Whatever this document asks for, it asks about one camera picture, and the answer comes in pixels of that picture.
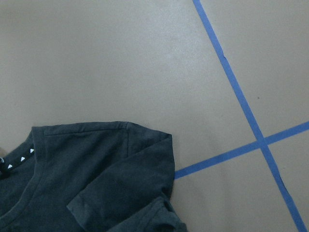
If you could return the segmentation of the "black graphic t-shirt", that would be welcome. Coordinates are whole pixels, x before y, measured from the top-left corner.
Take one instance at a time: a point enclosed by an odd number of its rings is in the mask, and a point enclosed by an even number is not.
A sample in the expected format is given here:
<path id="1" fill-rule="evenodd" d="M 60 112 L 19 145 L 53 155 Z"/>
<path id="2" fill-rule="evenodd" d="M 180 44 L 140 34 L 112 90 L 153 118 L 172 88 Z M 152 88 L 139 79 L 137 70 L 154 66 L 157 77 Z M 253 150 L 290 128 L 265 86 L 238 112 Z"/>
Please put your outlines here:
<path id="1" fill-rule="evenodd" d="M 172 136 L 131 122 L 33 127 L 0 160 L 3 232 L 184 232 Z"/>

